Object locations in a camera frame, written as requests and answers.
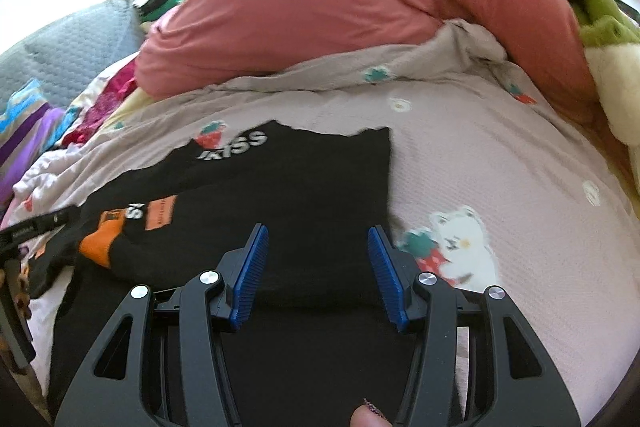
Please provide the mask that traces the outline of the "left hand fingers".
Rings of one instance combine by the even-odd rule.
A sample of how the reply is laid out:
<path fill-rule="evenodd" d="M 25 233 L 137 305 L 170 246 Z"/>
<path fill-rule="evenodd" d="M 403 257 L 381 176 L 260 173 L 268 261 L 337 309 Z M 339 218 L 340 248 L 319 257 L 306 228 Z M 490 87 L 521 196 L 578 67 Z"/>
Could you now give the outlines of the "left hand fingers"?
<path fill-rule="evenodd" d="M 29 306 L 28 275 L 21 262 L 10 262 L 1 270 L 1 310 L 9 319 L 13 332 L 17 331 L 17 326 L 21 326 L 25 335 L 29 336 L 27 322 L 32 317 Z"/>

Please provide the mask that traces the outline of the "right hand thumb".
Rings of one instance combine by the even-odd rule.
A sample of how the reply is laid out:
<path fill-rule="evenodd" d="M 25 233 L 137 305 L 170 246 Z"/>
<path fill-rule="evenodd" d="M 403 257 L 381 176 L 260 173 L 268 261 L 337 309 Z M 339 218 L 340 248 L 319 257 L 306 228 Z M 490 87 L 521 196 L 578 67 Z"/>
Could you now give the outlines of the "right hand thumb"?
<path fill-rule="evenodd" d="M 352 412 L 349 427 L 392 427 L 390 421 L 369 400 L 364 399 L 362 404 Z"/>

